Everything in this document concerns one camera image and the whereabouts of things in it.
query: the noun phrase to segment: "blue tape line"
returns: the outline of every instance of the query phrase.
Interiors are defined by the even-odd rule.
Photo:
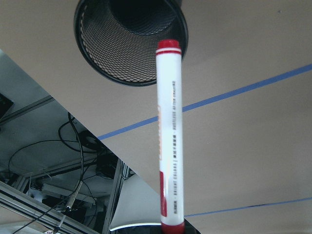
[[[188,215],[185,215],[184,217],[188,218],[188,217],[201,216],[201,215],[211,215],[211,214],[216,214],[216,213],[239,211],[239,210],[258,208],[258,207],[264,207],[264,206],[283,205],[283,204],[288,204],[288,203],[295,203],[295,202],[302,202],[302,201],[309,201],[309,200],[312,200],[312,197],[307,197],[307,198],[303,198],[303,199],[296,199],[296,200],[291,200],[291,201],[281,201],[281,202],[275,202],[275,203],[269,203],[269,204],[263,204],[263,205],[244,206],[244,207],[238,207],[238,208],[233,208],[233,209],[211,211],[211,212],[198,213],[198,214],[188,214]]]
[[[227,98],[230,98],[230,97],[233,97],[233,96],[236,96],[236,95],[239,95],[239,94],[242,94],[242,93],[245,93],[245,92],[257,89],[257,88],[261,88],[261,87],[269,85],[269,84],[276,83],[278,81],[281,81],[281,80],[284,80],[284,79],[287,79],[287,78],[290,78],[290,77],[297,76],[299,74],[302,74],[302,73],[305,73],[305,72],[308,72],[308,71],[311,71],[311,70],[312,70],[312,64],[309,64],[307,66],[300,67],[300,68],[294,69],[292,71],[280,74],[280,75],[278,75],[276,77],[268,78],[268,79],[262,80],[260,82],[254,83],[254,84],[247,85],[247,86],[241,87],[239,89],[235,89],[235,90],[229,91],[227,93],[220,94],[218,96],[211,97],[211,98],[208,98],[208,99],[205,99],[205,100],[193,103],[193,104],[188,105],[188,106],[184,106],[182,111],[186,112],[186,111],[189,111],[189,110],[192,110],[192,109],[204,106],[204,105],[208,105],[208,104],[213,103],[213,102],[224,100],[224,99],[227,99]],[[132,124],[130,126],[127,126],[127,127],[124,127],[124,128],[121,128],[121,129],[118,129],[118,130],[115,130],[115,131],[112,131],[110,133],[98,136],[98,139],[99,140],[104,140],[104,139],[107,139],[109,137],[113,137],[113,136],[116,136],[118,134],[125,133],[127,131],[133,130],[135,128],[142,127],[144,125],[156,122],[157,120],[158,120],[158,117],[149,118],[149,119],[143,120],[141,122]]]
[[[146,120],[143,120],[141,122],[138,122],[138,123],[135,123],[135,124],[132,124],[132,125],[129,125],[127,127],[124,127],[124,128],[120,128],[116,131],[113,131],[113,132],[110,132],[110,133],[107,133],[107,134],[104,134],[104,135],[101,135],[101,136],[98,136],[98,139],[99,140],[104,140],[104,139],[107,139],[109,137],[113,137],[113,136],[116,136],[118,134],[121,134],[121,133],[125,133],[127,131],[130,131],[134,128],[139,128],[139,127],[142,127],[144,125],[147,125],[147,124],[150,124],[150,123],[153,123],[153,122],[156,122],[158,120],[158,117],[155,116],[153,118],[149,118],[149,119],[146,119]]]

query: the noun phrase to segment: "metal frame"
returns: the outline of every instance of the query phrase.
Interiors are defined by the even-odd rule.
[[[15,188],[18,191],[23,192],[28,184],[29,179],[27,179],[24,176],[19,176],[16,182],[12,185],[13,188]]]
[[[30,112],[30,111],[33,111],[41,106],[44,106],[48,103],[50,103],[51,101],[54,101],[55,99],[49,95],[49,96],[46,96],[38,101],[35,101],[34,103],[31,103],[29,104],[28,106],[25,106],[21,109],[19,109],[18,111],[15,111],[7,116],[4,116],[1,121],[0,121],[0,125],[3,125],[7,122],[10,122],[11,120],[14,120],[15,118],[18,118],[20,116],[23,116],[24,114]]]
[[[113,183],[113,188],[111,192],[111,197],[109,199],[109,203],[107,206],[107,211],[106,211],[106,216],[105,216],[105,221],[103,225],[103,230],[102,234],[115,234],[116,231],[110,231],[109,226],[112,222],[112,219],[115,214],[115,210],[118,204],[118,199],[119,195],[121,192],[121,188],[124,182],[124,177],[129,175],[130,168],[122,162],[120,159],[118,159],[118,163],[116,166],[117,170],[115,172],[114,176],[114,183]]]
[[[69,196],[72,193],[72,191],[70,190],[63,189],[63,188],[50,185],[50,184],[46,184],[46,183],[43,184],[41,192],[45,195],[53,196],[56,198],[59,198],[60,195]],[[84,201],[84,202],[89,202],[91,204],[95,203],[94,199],[91,196],[80,194],[80,193],[77,194],[76,199]]]
[[[41,214],[50,209],[50,207],[34,200],[31,197],[23,194],[20,191],[12,188],[11,186],[0,182],[0,206],[12,210],[29,219],[35,219]],[[54,229],[59,225],[63,218],[63,214],[55,210],[41,217],[38,223]],[[62,224],[61,234],[98,234],[96,231],[86,227],[85,225],[66,217]]]
[[[96,157],[97,155],[86,156],[84,159],[84,166],[87,167]],[[45,168],[37,172],[26,173],[23,176],[26,178],[31,177],[32,179],[38,179],[43,177],[55,176],[56,174],[58,175],[73,170],[78,170],[80,168],[81,168],[80,159],[76,159],[69,162],[65,162],[63,164]]]

